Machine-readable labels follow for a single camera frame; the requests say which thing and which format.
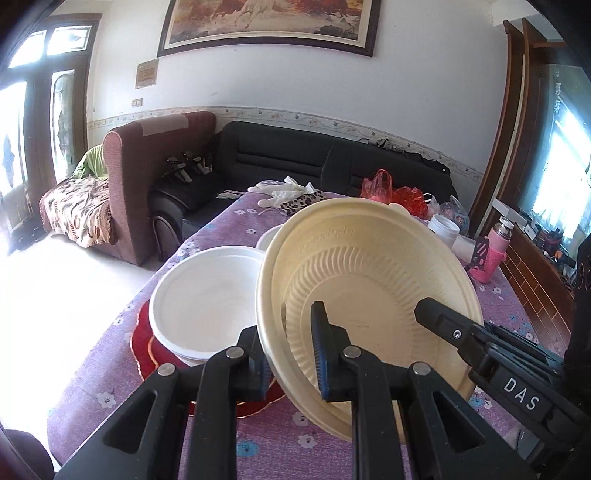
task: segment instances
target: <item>door window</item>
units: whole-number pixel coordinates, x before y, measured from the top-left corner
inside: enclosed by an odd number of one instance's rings
[[[21,48],[17,50],[10,62],[9,68],[20,67],[28,63],[39,61],[43,56],[43,48],[45,47],[45,35],[47,30],[35,32],[25,40]]]
[[[51,82],[51,149],[56,182],[76,168],[73,128],[74,70],[53,74]]]
[[[27,83],[19,82],[0,92],[0,192],[6,196],[27,179],[22,137]]]
[[[92,27],[58,27],[53,31],[49,46],[48,55],[59,55],[69,51],[86,50],[88,38]]]

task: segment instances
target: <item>tiled floor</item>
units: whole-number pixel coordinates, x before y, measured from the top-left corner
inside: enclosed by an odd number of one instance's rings
[[[0,420],[47,448],[47,412],[117,314],[158,268],[65,236],[0,257]]]

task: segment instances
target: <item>white foam bowl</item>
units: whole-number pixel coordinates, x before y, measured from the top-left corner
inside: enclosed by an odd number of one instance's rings
[[[256,324],[255,289],[265,253],[251,247],[217,247],[172,268],[150,300],[156,339],[185,363],[207,361],[236,345]]]
[[[264,252],[267,251],[269,245],[271,244],[271,240],[273,240],[277,234],[277,232],[281,229],[283,225],[277,225],[273,228],[267,230],[262,236],[259,238],[259,241],[256,243],[256,247],[259,250],[263,250]]]

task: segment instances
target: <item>framed painting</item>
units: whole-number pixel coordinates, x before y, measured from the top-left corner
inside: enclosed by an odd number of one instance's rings
[[[373,56],[381,0],[171,0],[158,57],[238,43]]]

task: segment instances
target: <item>white glove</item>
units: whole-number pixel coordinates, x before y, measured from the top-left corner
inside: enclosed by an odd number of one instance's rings
[[[270,199],[263,199],[258,201],[258,206],[262,208],[279,207],[279,205],[296,200],[306,193],[314,193],[316,190],[311,183],[305,187],[299,185],[291,177],[285,178],[285,183],[281,185],[267,185],[263,182],[256,184],[254,187],[248,189],[251,193],[263,193],[270,195]]]

